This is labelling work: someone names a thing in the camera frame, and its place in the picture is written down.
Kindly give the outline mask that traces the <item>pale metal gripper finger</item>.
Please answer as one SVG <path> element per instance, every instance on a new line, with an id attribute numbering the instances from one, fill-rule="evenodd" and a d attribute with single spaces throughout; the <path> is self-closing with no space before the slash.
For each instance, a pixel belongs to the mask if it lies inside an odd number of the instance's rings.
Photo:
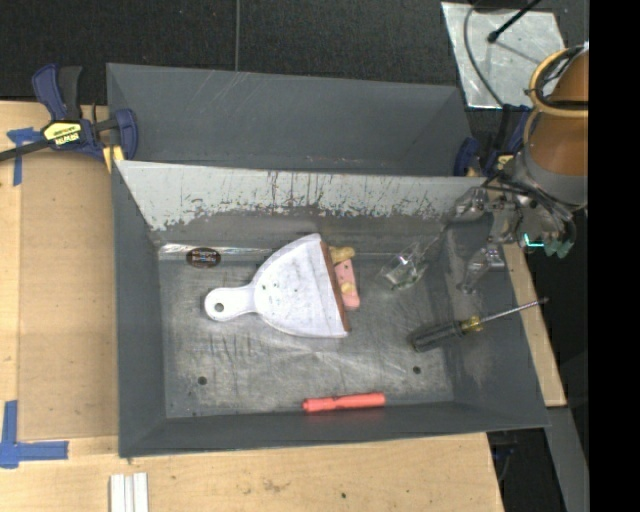
<path id="1" fill-rule="evenodd" d="M 441 217 L 438 231 L 427 240 L 422 250 L 423 259 L 436 259 L 446 239 L 447 231 L 455 224 L 469 223 L 480 219 L 486 213 L 487 190 L 472 187 L 460 196 L 453 206 Z"/>
<path id="2" fill-rule="evenodd" d="M 505 267 L 506 263 L 499 248 L 483 247 L 476 251 L 466 263 L 458 289 L 465 294 L 472 294 L 487 274 L 503 271 Z"/>

